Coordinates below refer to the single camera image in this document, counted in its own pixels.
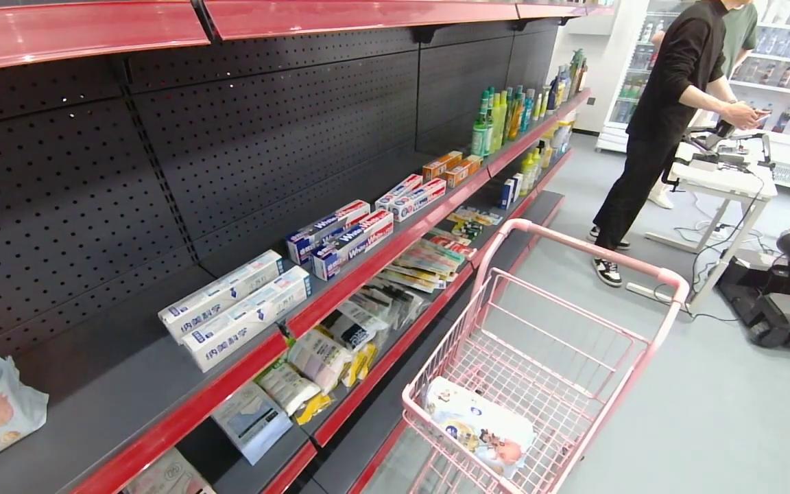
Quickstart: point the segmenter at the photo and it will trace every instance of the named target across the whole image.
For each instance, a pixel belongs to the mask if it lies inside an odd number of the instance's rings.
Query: black and white sneaker
[[[615,288],[623,285],[621,273],[617,272],[617,263],[612,263],[599,257],[593,257],[592,262],[593,267],[596,268],[596,276],[599,276],[603,283]]]
[[[591,228],[590,233],[587,234],[587,240],[591,242],[595,242],[597,237],[599,237],[599,227]],[[617,244],[617,249],[615,250],[630,250],[630,247],[632,247],[630,242],[627,242],[626,240],[621,240],[621,243]]]

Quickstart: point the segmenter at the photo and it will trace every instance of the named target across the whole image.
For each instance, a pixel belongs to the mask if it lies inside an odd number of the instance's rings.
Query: sneaker
[[[609,285],[609,287],[615,288],[619,288],[623,285],[621,273],[617,272],[617,263],[612,263],[611,261],[606,261],[599,257],[593,257],[592,261],[593,267],[596,268],[596,276],[599,276],[599,279],[601,279],[603,283]]]
[[[648,200],[663,209],[673,209],[675,207],[672,201],[667,197],[667,189],[664,187],[661,187],[659,190],[651,191],[651,193],[648,194]]]
[[[587,235],[587,240],[595,242],[597,238],[599,238],[599,227],[593,227],[590,229],[590,234]],[[630,250],[630,247],[632,247],[630,242],[621,240],[621,243],[617,244],[615,250]]]

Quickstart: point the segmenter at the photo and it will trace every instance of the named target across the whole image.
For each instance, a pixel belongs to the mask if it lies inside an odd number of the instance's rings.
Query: pink shopping cart
[[[610,259],[674,287],[659,329],[648,337],[636,334],[514,275],[489,269],[493,254],[514,228]],[[524,219],[506,222],[481,260],[469,305],[404,390],[405,421],[432,447],[411,491],[557,492],[667,338],[688,291],[687,282],[668,269]],[[508,300],[516,303],[509,305]],[[559,316],[542,304],[558,309]],[[532,322],[542,310],[544,321]],[[523,452],[525,465],[513,478],[496,474],[470,450],[474,444],[457,442],[431,420],[422,403],[427,385],[437,376],[532,422],[535,442]]]

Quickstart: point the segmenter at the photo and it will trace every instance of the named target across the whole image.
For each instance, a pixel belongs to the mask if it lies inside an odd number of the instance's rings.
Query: person
[[[758,9],[764,9],[758,3],[764,0],[755,0],[748,5],[740,5],[724,16],[724,66],[721,70],[728,79],[732,78],[734,72],[745,62],[752,50],[758,46]],[[660,44],[664,40],[665,32],[655,32],[651,38],[651,43],[655,49],[660,51]],[[692,126],[710,125],[712,115],[709,112],[697,112]],[[675,205],[667,197],[667,185],[662,182],[662,178],[654,183],[648,200],[663,209],[672,209]]]
[[[608,250],[625,250],[636,221],[661,173],[671,166],[697,109],[718,113],[740,129],[756,128],[762,112],[737,101],[724,76],[724,15],[752,0],[700,0],[672,22],[658,61],[627,125],[627,159],[593,220],[590,238]],[[599,257],[593,269],[606,285],[620,287],[618,266]]]

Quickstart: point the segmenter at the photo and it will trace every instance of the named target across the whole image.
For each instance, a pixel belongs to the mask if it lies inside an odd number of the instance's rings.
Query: black shirt
[[[724,76],[724,15],[721,0],[694,3],[667,29],[645,92],[627,126],[631,137],[675,144],[696,110],[678,103],[689,85],[701,91]]]

